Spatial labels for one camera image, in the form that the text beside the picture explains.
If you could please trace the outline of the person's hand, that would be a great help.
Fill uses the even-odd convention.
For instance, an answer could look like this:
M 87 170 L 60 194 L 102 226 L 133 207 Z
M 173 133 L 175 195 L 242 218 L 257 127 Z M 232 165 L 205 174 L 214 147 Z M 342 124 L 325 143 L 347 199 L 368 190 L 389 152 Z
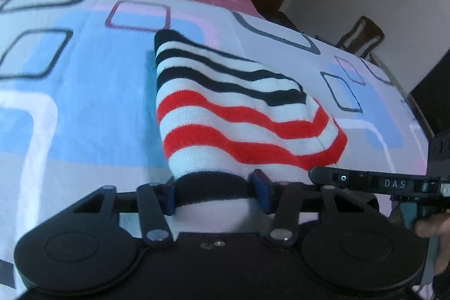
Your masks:
M 437 236 L 439 239 L 434 274 L 440 275 L 446 271 L 450 257 L 450 218 L 448 213 L 432 215 L 427 219 L 418 220 L 414 226 L 415 233 L 422 238 Z

